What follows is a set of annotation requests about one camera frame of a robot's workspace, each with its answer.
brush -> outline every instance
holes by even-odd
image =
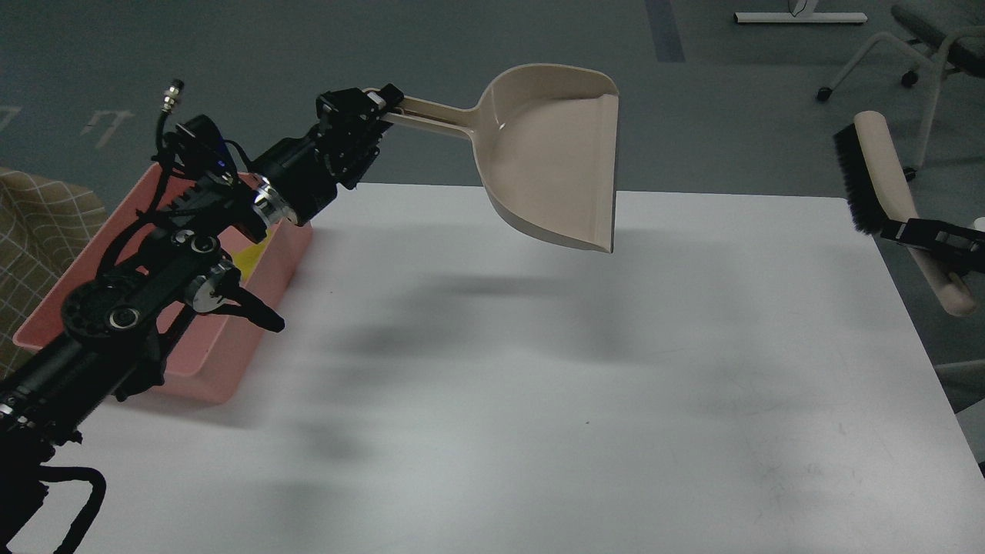
[[[834,146],[855,229],[898,241],[907,222],[919,220],[920,216],[892,145],[886,119],[875,111],[856,114],[851,125],[834,135]],[[971,292],[947,264],[925,249],[908,250],[947,313],[967,316],[976,310]]]

gray floor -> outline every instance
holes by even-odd
[[[500,71],[549,61],[598,69],[619,85],[621,189],[842,196],[830,137],[854,113],[882,112],[904,162],[914,147],[923,92],[899,86],[908,62],[888,47],[829,103],[814,100],[865,38],[901,33],[889,4],[821,1],[820,11],[865,11],[862,26],[738,26],[735,11],[786,2],[4,3],[0,165],[87,185],[112,208],[149,163],[172,77],[187,83],[179,118],[208,113],[256,155],[303,132],[325,90],[392,82],[470,106]],[[985,81],[966,76],[945,84],[913,182],[925,217],[967,225],[985,216],[983,91]],[[4,126],[10,107],[20,111]],[[96,110],[133,113],[101,148],[112,115],[80,134]],[[388,135],[366,180],[479,184],[468,143],[407,129]],[[344,209],[342,198],[322,217]],[[881,249],[931,360],[985,358],[985,313],[946,315],[905,251]],[[985,296],[980,277],[971,286]],[[978,381],[947,383],[955,407],[985,394]]]

dustpan handle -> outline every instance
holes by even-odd
[[[396,110],[384,115],[383,120],[422,131],[471,139],[474,113],[473,109],[459,109],[450,105],[404,97]]]

dustpan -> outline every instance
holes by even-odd
[[[536,239],[611,252],[619,91],[598,71],[556,64],[501,73],[460,109],[404,98],[384,119],[472,142],[492,206]]]

chair wheel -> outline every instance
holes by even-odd
[[[899,79],[899,84],[909,89],[913,87],[913,85],[916,85],[917,81],[919,80],[920,80],[920,76],[917,75],[916,71],[907,71]]]

